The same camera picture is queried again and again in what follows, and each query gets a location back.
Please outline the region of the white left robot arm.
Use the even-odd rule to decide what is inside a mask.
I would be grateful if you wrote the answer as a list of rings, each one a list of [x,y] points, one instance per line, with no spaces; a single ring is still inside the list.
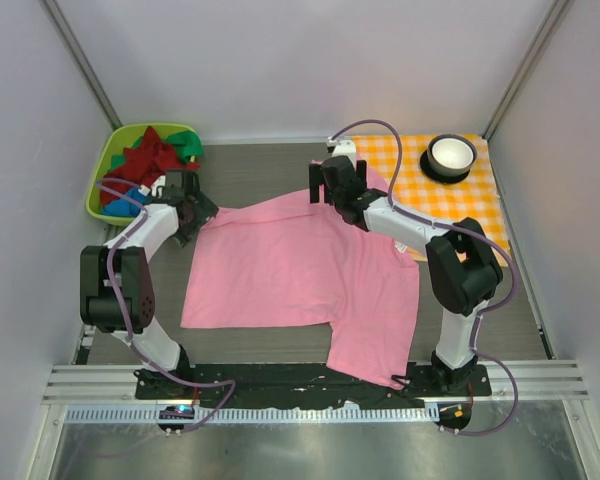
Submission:
[[[168,240],[186,246],[218,213],[202,192],[198,175],[171,169],[150,187],[102,178],[94,186],[139,208],[117,236],[80,254],[80,317],[127,345],[141,360],[138,379],[161,375],[193,388],[193,368],[184,348],[156,317],[149,262]]]

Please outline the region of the lime green plastic basket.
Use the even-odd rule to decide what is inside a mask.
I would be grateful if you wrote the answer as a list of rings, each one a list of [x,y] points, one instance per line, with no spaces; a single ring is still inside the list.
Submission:
[[[115,130],[107,140],[105,146],[100,155],[100,159],[97,162],[95,173],[93,175],[92,186],[86,199],[87,212],[107,224],[113,226],[127,226],[136,217],[122,218],[122,217],[111,217],[105,216],[101,213],[102,208],[109,202],[116,198],[124,198],[125,194],[121,194],[117,191],[109,189],[102,185],[104,176],[109,172],[111,157],[116,154],[122,154],[124,148],[129,148],[134,141],[142,136],[148,126],[152,126],[158,135],[162,138],[167,137],[181,130],[193,131],[191,127],[180,124],[169,124],[169,123],[151,123],[151,124],[131,124]],[[184,165],[177,169],[196,170],[200,167],[197,160],[202,157],[192,158],[191,163]]]

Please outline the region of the orange checkered cloth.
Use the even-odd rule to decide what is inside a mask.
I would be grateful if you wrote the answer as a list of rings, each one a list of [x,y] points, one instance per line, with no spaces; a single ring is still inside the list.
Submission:
[[[420,168],[420,157],[435,136],[401,136],[403,156],[394,198],[439,219],[455,222],[465,217],[474,218],[488,238],[511,254],[487,141],[476,134],[462,135],[476,148],[477,159],[464,181],[443,185],[426,177]],[[398,154],[393,135],[354,135],[352,140],[361,159],[366,160],[388,184]]]

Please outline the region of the pink t shirt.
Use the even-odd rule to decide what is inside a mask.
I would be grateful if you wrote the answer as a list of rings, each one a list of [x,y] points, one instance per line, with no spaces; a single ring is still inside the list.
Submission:
[[[406,371],[420,271],[384,235],[300,190],[222,208],[199,232],[186,329],[330,326],[328,368],[390,388]]]

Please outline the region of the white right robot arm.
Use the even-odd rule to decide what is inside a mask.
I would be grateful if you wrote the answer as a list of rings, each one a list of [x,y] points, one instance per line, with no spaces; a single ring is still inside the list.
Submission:
[[[345,223],[392,238],[426,256],[435,298],[443,308],[440,338],[431,355],[433,387],[450,392],[468,383],[477,353],[471,339],[478,313],[503,279],[493,243],[481,224],[436,220],[368,186],[366,162],[332,156],[308,167],[309,201],[332,205]]]

